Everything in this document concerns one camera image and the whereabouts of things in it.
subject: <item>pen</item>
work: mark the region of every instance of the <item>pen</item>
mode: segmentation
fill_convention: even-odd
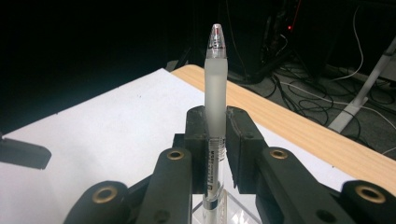
[[[205,117],[207,122],[206,190],[204,195],[205,223],[221,223],[224,214],[219,209],[223,192],[225,159],[226,84],[228,62],[224,35],[220,24],[210,33],[205,59]]]

